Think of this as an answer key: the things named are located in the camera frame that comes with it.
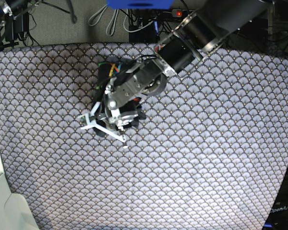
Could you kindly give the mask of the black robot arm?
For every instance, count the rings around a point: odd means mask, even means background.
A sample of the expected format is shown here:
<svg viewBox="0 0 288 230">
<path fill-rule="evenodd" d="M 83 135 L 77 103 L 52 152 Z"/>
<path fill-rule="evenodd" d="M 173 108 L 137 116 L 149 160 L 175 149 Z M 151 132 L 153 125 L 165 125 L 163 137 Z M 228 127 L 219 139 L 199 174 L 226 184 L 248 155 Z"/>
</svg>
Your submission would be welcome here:
<svg viewBox="0 0 288 230">
<path fill-rule="evenodd" d="M 12 31 L 13 22 L 42 2 L 43 0 L 0 0 L 0 46 Z"/>
<path fill-rule="evenodd" d="M 161 93 L 170 77 L 201 61 L 232 33 L 265 11 L 270 0 L 209 0 L 156 44 L 153 55 L 98 65 L 98 94 L 82 129 L 126 142 L 125 131 L 146 118 L 141 99 Z"/>
</svg>

